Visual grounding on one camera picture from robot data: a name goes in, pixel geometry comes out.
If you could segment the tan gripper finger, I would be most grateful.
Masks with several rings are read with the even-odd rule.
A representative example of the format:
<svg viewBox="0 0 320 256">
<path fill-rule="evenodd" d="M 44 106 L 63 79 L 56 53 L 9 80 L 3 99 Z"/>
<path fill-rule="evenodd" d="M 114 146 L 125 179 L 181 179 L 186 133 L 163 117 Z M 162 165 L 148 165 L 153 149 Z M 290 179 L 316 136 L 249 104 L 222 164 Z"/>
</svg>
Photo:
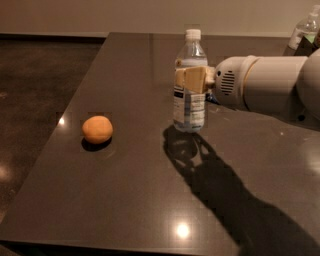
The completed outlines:
<svg viewBox="0 0 320 256">
<path fill-rule="evenodd" d="M 175 85 L 179 87 L 184 87 L 185 81 L 185 69 L 180 68 L 175 70 Z"/>
<path fill-rule="evenodd" d="M 185 69 L 184 87 L 192 92 L 203 94 L 213 88 L 215 68 L 209 66 Z"/>
</svg>

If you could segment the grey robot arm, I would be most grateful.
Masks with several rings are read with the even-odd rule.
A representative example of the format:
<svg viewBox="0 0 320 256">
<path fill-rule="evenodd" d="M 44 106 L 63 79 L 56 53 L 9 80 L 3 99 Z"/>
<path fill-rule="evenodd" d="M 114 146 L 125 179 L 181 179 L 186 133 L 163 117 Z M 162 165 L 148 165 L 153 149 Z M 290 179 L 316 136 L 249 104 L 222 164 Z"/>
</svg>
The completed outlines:
<svg viewBox="0 0 320 256">
<path fill-rule="evenodd" d="M 217 67 L 182 65 L 175 71 L 173 120 L 196 132 L 204 126 L 205 98 L 233 110 L 320 129 L 320 55 L 230 57 Z"/>
</svg>

